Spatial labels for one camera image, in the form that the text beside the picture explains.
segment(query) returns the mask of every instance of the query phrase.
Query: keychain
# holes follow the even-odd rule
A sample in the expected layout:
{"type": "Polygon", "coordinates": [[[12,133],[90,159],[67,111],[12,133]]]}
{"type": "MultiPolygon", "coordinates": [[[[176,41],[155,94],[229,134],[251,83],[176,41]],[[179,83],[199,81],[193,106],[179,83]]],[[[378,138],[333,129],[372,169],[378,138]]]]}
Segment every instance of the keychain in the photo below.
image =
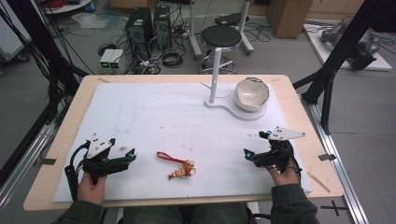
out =
{"type": "Polygon", "coordinates": [[[161,159],[168,160],[168,161],[175,161],[181,163],[181,167],[178,170],[175,170],[171,175],[168,175],[169,179],[172,179],[174,177],[181,177],[184,178],[186,175],[195,175],[195,165],[194,161],[183,161],[179,159],[175,159],[170,157],[168,154],[163,153],[163,152],[157,152],[157,156],[160,157],[161,159]]]}

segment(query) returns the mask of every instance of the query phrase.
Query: metal rod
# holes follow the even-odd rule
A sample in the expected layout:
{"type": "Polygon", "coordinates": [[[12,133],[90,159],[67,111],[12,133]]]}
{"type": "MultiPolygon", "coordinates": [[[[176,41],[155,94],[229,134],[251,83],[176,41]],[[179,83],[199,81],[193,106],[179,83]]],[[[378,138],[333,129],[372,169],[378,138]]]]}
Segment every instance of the metal rod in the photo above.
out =
{"type": "Polygon", "coordinates": [[[195,35],[195,0],[190,0],[190,36],[195,35]]]}
{"type": "Polygon", "coordinates": [[[308,90],[302,94],[303,99],[311,104],[316,104],[319,96],[325,91],[321,124],[326,134],[330,134],[328,124],[334,77],[373,21],[383,13],[387,2],[387,0],[364,1],[323,66],[310,77],[293,84],[297,89],[312,82],[308,90]]]}
{"type": "Polygon", "coordinates": [[[219,66],[221,58],[221,48],[215,50],[215,61],[213,62],[213,75],[212,75],[212,86],[210,87],[210,103],[215,103],[216,87],[218,86],[219,66]]]}
{"type": "Polygon", "coordinates": [[[317,105],[307,104],[307,112],[312,115],[312,123],[316,127],[318,137],[322,142],[326,152],[330,155],[334,155],[337,159],[331,161],[332,167],[340,178],[341,184],[344,188],[344,198],[346,200],[346,204],[349,208],[350,215],[352,216],[354,223],[356,224],[368,224],[369,221],[363,211],[363,207],[361,206],[361,202],[359,201],[358,195],[353,189],[352,183],[349,180],[349,176],[347,175],[347,170],[344,167],[344,164],[338,154],[338,150],[335,147],[334,141],[332,137],[328,135],[325,130],[320,126],[320,118],[322,115],[320,114],[320,109],[317,105]]]}
{"type": "Polygon", "coordinates": [[[243,33],[245,29],[245,22],[247,20],[248,16],[248,5],[250,4],[250,0],[246,0],[244,2],[244,5],[242,6],[242,14],[241,14],[241,20],[239,21],[239,33],[243,33]]]}

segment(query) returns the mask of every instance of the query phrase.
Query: black sleeve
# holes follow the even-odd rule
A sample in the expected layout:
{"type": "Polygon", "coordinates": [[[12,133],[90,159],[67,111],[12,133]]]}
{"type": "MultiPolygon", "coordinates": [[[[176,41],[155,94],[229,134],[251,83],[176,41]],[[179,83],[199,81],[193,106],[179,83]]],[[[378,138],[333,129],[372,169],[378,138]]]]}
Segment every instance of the black sleeve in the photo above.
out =
{"type": "Polygon", "coordinates": [[[306,199],[303,189],[298,184],[272,188],[273,207],[272,224],[319,223],[318,208],[306,199]]]}
{"type": "Polygon", "coordinates": [[[99,224],[101,215],[102,206],[95,203],[76,201],[52,224],[99,224]]]}

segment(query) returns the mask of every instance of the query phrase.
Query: computer tower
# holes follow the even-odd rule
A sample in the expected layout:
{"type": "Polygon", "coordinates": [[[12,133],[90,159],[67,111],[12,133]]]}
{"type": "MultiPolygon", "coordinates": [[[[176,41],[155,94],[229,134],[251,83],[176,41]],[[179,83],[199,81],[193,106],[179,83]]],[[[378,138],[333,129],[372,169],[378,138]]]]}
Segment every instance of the computer tower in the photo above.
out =
{"type": "Polygon", "coordinates": [[[148,60],[154,49],[154,29],[148,7],[134,7],[125,25],[131,49],[137,49],[139,56],[148,60]]]}
{"type": "Polygon", "coordinates": [[[171,9],[168,6],[156,6],[154,12],[154,30],[157,35],[157,49],[172,47],[171,9]]]}

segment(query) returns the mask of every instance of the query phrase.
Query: cardboard box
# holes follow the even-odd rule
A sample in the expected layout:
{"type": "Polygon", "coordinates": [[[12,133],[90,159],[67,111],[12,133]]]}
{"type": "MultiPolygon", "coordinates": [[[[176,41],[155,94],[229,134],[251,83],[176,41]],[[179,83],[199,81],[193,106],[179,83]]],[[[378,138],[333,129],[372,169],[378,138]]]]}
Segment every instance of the cardboard box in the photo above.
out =
{"type": "Polygon", "coordinates": [[[248,5],[248,11],[247,14],[251,16],[265,16],[267,12],[267,8],[269,4],[269,0],[267,1],[259,1],[259,0],[254,0],[250,1],[250,4],[248,5]]]}
{"type": "Polygon", "coordinates": [[[110,6],[117,9],[149,7],[152,13],[157,6],[157,2],[158,0],[110,0],[110,6]]]}
{"type": "Polygon", "coordinates": [[[271,0],[267,20],[275,37],[297,38],[313,0],[271,0]]]}

